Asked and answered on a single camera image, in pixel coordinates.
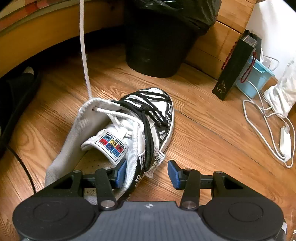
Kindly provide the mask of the white black laced sneaker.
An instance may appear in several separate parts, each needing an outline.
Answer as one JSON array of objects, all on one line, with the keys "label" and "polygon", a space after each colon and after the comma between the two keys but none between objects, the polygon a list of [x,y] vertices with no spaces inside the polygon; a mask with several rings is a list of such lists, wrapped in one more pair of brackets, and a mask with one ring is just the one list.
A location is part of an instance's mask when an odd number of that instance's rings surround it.
[{"label": "white black laced sneaker", "polygon": [[93,98],[85,102],[60,153],[46,171],[46,186],[72,172],[87,152],[103,154],[104,166],[123,172],[114,189],[116,200],[128,199],[140,180],[152,177],[164,160],[173,135],[174,115],[171,97],[156,87],[120,100]]}]

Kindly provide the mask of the plaid bed sheet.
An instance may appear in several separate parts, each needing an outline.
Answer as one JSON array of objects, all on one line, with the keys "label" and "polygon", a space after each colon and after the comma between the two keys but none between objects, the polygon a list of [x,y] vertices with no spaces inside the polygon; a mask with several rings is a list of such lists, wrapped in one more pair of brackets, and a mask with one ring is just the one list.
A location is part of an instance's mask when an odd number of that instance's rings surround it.
[{"label": "plaid bed sheet", "polygon": [[79,1],[12,1],[1,10],[1,32]]}]

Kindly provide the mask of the light blue plastic bin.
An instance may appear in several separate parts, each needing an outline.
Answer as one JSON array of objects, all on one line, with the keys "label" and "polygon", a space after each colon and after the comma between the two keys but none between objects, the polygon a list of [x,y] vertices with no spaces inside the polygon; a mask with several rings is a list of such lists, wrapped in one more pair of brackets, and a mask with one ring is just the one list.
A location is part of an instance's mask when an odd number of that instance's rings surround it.
[{"label": "light blue plastic bin", "polygon": [[257,95],[257,91],[249,82],[259,91],[271,77],[275,76],[270,69],[266,68],[258,60],[255,60],[252,69],[250,69],[248,73],[245,73],[249,69],[252,60],[253,57],[250,56],[235,82],[236,87],[250,98],[254,98]]}]

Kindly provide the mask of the black sock foot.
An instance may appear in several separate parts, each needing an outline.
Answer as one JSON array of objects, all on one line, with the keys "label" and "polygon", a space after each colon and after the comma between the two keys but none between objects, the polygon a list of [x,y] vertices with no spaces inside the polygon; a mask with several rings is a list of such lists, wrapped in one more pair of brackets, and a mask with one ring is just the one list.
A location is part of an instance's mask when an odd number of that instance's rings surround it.
[{"label": "black sock foot", "polygon": [[41,77],[32,67],[26,67],[1,81],[1,156],[6,152],[16,124],[37,94],[40,84]]}]

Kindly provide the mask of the white plastic bag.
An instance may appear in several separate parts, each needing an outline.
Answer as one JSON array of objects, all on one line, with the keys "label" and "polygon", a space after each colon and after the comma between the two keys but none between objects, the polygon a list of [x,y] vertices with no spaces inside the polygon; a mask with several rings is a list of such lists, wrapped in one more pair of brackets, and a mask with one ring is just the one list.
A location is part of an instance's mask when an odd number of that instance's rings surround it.
[{"label": "white plastic bag", "polygon": [[295,104],[295,92],[295,61],[292,60],[286,66],[278,83],[264,92],[264,97],[276,113],[281,113],[288,117],[290,110]]}]

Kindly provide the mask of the black gift bag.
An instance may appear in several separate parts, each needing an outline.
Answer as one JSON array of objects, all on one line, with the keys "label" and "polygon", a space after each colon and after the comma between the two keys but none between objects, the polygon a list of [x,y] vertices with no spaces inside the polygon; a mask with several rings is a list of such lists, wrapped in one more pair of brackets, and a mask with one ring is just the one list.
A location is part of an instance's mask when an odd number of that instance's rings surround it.
[{"label": "black gift bag", "polygon": [[245,30],[228,54],[218,82],[212,90],[220,100],[224,100],[238,78],[246,80],[255,61],[260,59],[261,39]]}]

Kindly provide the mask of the black lined trash bin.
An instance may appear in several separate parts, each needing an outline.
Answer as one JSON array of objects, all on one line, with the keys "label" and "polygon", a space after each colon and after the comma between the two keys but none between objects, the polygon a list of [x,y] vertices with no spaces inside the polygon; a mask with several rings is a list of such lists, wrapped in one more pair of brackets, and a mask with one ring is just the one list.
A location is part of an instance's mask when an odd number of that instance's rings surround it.
[{"label": "black lined trash bin", "polygon": [[221,1],[124,1],[126,63],[148,76],[173,76],[220,7]]}]

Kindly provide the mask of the white shoelace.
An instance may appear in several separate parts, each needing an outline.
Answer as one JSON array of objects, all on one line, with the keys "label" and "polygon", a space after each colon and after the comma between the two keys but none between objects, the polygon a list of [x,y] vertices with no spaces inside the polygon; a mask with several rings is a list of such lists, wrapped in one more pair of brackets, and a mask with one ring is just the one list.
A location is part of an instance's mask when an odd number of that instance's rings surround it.
[{"label": "white shoelace", "polygon": [[[88,74],[87,59],[86,59],[86,52],[85,52],[85,42],[84,42],[84,1],[79,1],[79,36],[80,36],[80,46],[81,46],[81,56],[82,56],[82,64],[83,64],[83,70],[84,70],[84,78],[85,78],[85,82],[86,82],[88,97],[89,97],[89,100],[91,100],[92,99],[92,90],[91,90],[91,84],[90,84],[89,74]],[[80,113],[81,109],[79,109],[78,116],[74,120],[73,128],[78,129],[78,126],[85,125],[85,124],[82,124],[83,122],[86,122],[86,120],[83,120],[83,114]],[[140,119],[134,117],[133,115],[128,115],[125,113],[119,113],[118,116],[121,118],[132,120],[135,125],[135,127],[133,127],[133,131],[138,132],[138,133],[142,133],[144,135],[144,124]]]}]

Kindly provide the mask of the wooden nightstand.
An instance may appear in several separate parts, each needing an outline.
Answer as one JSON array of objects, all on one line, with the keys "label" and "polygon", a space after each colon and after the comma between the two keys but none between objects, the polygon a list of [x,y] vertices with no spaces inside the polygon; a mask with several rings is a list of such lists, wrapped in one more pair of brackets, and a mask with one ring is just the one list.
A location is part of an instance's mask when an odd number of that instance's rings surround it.
[{"label": "wooden nightstand", "polygon": [[256,1],[222,0],[217,21],[199,37],[186,63],[218,79],[233,45],[244,32]]}]

